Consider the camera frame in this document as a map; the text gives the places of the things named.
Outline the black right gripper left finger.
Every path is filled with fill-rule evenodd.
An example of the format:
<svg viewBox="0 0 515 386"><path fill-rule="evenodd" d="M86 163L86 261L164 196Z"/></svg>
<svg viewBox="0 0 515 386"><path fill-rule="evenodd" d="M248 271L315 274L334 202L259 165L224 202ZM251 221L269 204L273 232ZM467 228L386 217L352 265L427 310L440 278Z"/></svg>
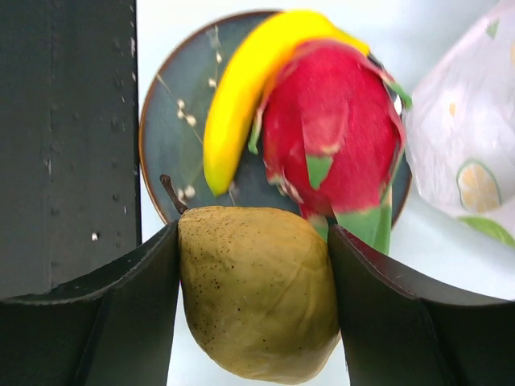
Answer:
<svg viewBox="0 0 515 386"><path fill-rule="evenodd" d="M4 385L164 385L179 289L177 225L44 294L1 302Z"/></svg>

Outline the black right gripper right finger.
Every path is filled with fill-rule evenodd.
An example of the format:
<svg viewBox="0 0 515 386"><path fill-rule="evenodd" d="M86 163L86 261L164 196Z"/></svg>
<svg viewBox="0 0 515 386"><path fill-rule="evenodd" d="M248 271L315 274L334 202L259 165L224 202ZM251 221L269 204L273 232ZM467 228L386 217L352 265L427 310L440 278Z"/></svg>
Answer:
<svg viewBox="0 0 515 386"><path fill-rule="evenodd" d="M513 385L513 302L428 277L340 226L328 247L351 384Z"/></svg>

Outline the fake yellow lemon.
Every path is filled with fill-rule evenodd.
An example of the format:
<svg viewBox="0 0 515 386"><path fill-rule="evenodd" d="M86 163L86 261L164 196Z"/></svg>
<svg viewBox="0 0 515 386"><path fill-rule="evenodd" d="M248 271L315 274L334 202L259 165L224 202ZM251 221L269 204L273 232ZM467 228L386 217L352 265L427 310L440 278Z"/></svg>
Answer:
<svg viewBox="0 0 515 386"><path fill-rule="evenodd" d="M296 385L317 376L340 341L328 244L303 218L272 207L187 207L179 213L187 325L220 367Z"/></svg>

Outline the fake watermelon slice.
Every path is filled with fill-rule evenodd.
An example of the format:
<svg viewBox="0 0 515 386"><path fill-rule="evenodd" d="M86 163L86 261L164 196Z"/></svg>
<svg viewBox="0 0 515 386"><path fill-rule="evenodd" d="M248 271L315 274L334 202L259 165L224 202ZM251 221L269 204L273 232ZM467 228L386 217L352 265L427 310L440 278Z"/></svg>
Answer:
<svg viewBox="0 0 515 386"><path fill-rule="evenodd" d="M384 68L334 39L299 44L267 83L249 150L320 235L334 219L389 251L392 186L406 141L394 106L401 95Z"/></svg>

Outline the blue ceramic plate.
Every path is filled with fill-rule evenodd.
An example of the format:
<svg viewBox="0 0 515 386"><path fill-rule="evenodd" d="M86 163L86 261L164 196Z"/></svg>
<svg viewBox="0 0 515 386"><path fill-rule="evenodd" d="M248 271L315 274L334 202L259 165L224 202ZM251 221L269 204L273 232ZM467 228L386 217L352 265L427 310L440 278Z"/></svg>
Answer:
<svg viewBox="0 0 515 386"><path fill-rule="evenodd" d="M163 62L146 95L139 130L142 176L164 223L179 217L159 177L169 175L176 191L189 194L188 207L211 205L277 207L298 213L298 206L267 183L262 160L245 151L231 191L214 197L202 169L204 123L213 88L227 59L272 10L241 12L189 35Z"/></svg>

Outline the white plastic bag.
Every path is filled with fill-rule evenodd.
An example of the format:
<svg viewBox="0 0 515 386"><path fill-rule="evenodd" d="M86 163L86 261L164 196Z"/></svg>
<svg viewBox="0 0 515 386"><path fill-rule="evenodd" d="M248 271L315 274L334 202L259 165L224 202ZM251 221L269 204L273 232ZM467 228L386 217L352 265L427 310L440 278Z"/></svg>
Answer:
<svg viewBox="0 0 515 386"><path fill-rule="evenodd" d="M514 3L501 1L418 84L404 122L421 198L514 245Z"/></svg>

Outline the fake yellow banana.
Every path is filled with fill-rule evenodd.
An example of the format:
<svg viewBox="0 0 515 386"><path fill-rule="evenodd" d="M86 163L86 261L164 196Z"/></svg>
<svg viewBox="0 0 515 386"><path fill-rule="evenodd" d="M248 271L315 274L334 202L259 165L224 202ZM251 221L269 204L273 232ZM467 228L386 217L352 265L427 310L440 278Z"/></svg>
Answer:
<svg viewBox="0 0 515 386"><path fill-rule="evenodd" d="M364 55L369 45L313 10L285 10L266 18L241 42L216 87L204 127L204 176L214 196L230 187L265 82L309 39L347 43Z"/></svg>

